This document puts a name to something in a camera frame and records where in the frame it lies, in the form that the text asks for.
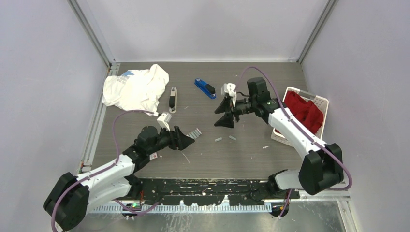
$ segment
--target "red cloth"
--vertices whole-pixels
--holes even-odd
[[[310,132],[316,134],[323,123],[323,113],[312,102],[306,102],[293,91],[286,94],[285,104],[299,122]]]

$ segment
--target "scratch on table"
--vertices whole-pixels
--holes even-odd
[[[187,161],[188,161],[188,163],[190,163],[190,165],[191,165],[191,162],[190,162],[190,160],[188,159],[188,157],[181,151],[181,153],[185,156],[185,158],[187,159]]]

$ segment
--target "wood grain surface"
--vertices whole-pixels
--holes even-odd
[[[121,63],[118,74],[131,69],[149,69],[153,63]],[[136,175],[138,177],[163,178],[258,178],[283,169],[298,169],[301,159],[296,151],[287,145],[270,138],[272,128],[256,115],[241,116],[234,129],[214,127],[222,116],[214,114],[222,98],[220,88],[224,83],[235,83],[239,90],[248,92],[246,80],[261,76],[256,70],[249,70],[239,81],[242,70],[255,65],[267,73],[283,97],[286,87],[292,86],[306,90],[303,71],[298,63],[190,63],[164,62],[159,65],[168,72],[169,83],[160,98],[158,112],[169,110],[168,100],[171,87],[178,89],[177,111],[173,114],[170,126],[177,125],[188,134],[195,128],[203,133],[195,143],[181,151],[164,149],[158,152],[159,158],[152,160]],[[194,85],[195,78],[201,78],[212,85],[217,98],[212,100]],[[99,137],[93,168],[99,167],[116,156],[112,136],[114,118],[123,112],[115,106],[106,110],[102,131]],[[152,125],[160,128],[153,116],[141,113],[124,115],[116,123],[116,134],[120,151],[129,147],[142,127]]]

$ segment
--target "white towel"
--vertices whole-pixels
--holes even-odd
[[[102,102],[123,110],[156,112],[159,98],[169,75],[158,64],[149,70],[128,70],[121,76],[109,76],[104,82]]]

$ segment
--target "white basket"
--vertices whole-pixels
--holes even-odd
[[[319,108],[319,110],[322,111],[324,117],[323,123],[322,126],[319,128],[318,132],[315,134],[316,137],[322,139],[324,123],[326,122],[327,108],[329,107],[329,100],[297,88],[288,87],[286,89],[285,96],[283,97],[283,102],[285,102],[286,94],[288,93],[288,91],[296,92],[297,94],[299,94],[300,97],[302,97],[306,101],[312,100],[313,103]],[[292,146],[291,143],[287,139],[285,139],[285,137],[282,134],[275,132],[275,128],[273,128],[272,135],[270,137],[273,140]]]

